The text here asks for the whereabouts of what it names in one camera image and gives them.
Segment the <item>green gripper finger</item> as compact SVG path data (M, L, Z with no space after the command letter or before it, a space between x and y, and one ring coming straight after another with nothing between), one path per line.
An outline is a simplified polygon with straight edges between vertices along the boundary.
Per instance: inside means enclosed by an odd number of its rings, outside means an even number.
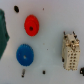
M9 35L6 28L5 13L0 9L0 59L6 49Z

